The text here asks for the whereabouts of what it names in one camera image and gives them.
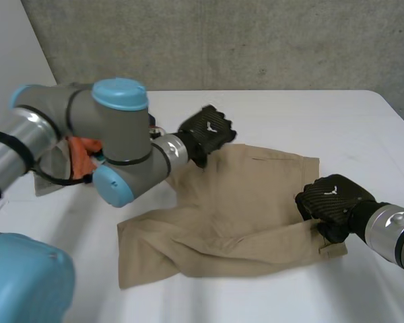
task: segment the orange cloth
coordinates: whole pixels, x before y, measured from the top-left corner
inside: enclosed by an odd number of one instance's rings
[[[89,153],[100,151],[102,144],[99,140],[70,137],[67,138],[72,157],[73,179],[78,180],[84,175],[91,174],[97,166],[93,164]]]

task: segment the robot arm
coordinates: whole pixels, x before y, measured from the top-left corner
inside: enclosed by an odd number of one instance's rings
[[[207,154],[236,136],[224,114],[209,106],[179,132],[151,142],[147,106],[145,88],[132,79],[104,79],[92,88],[20,88],[12,98],[13,114],[0,126],[0,198],[66,136],[102,141],[106,163],[93,182],[114,207],[132,202],[189,159],[203,167]]]
[[[320,178],[296,196],[304,219],[320,219],[318,231],[332,243],[357,234],[371,249],[404,269],[404,208],[377,203],[341,175]]]
[[[350,225],[371,249],[404,269],[404,208],[362,202],[354,208]]]

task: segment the light blue joint cap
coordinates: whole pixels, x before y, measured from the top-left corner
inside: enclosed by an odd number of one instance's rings
[[[0,323],[59,323],[71,306],[75,269],[64,251],[0,234]]]
[[[27,84],[27,85],[21,85],[19,88],[17,88],[11,96],[11,99],[9,101],[9,109],[15,108],[15,102],[18,96],[25,90],[28,89],[30,86],[36,86],[35,84]]]
[[[122,111],[139,111],[148,107],[147,91],[134,79],[103,79],[93,86],[92,96],[103,106]]]
[[[101,165],[93,174],[99,195],[113,207],[124,207],[135,199],[129,185],[108,166]]]

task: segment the black cable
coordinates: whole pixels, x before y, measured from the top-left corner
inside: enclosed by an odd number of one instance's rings
[[[51,182],[56,185],[61,185],[61,186],[73,186],[77,184],[89,184],[93,182],[93,174],[87,174],[82,176],[79,180],[72,180],[72,179],[62,179],[62,178],[55,178],[52,177],[50,174],[45,173],[42,168],[40,167],[40,160],[38,163],[32,168],[32,171],[38,174],[41,178],[44,180],[47,180],[48,182]]]

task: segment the white wall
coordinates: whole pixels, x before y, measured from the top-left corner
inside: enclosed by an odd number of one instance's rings
[[[0,0],[0,119],[13,91],[33,83],[54,85],[55,79],[20,0]]]

